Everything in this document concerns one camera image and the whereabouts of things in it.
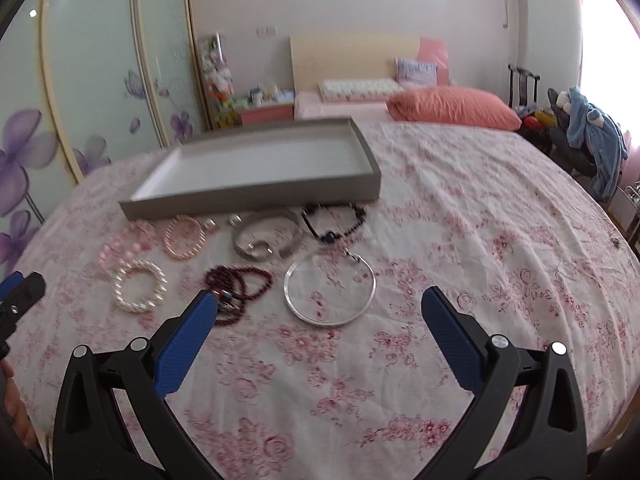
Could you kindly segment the person's left hand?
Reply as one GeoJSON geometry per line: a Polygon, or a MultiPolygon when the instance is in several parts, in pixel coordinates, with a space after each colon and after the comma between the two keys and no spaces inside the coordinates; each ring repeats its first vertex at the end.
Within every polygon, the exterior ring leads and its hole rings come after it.
{"type": "Polygon", "coordinates": [[[34,426],[29,419],[26,405],[21,400],[17,384],[14,380],[14,370],[7,360],[1,361],[2,376],[6,380],[4,394],[4,408],[12,420],[12,428],[25,448],[33,448],[37,443],[34,426]]]}

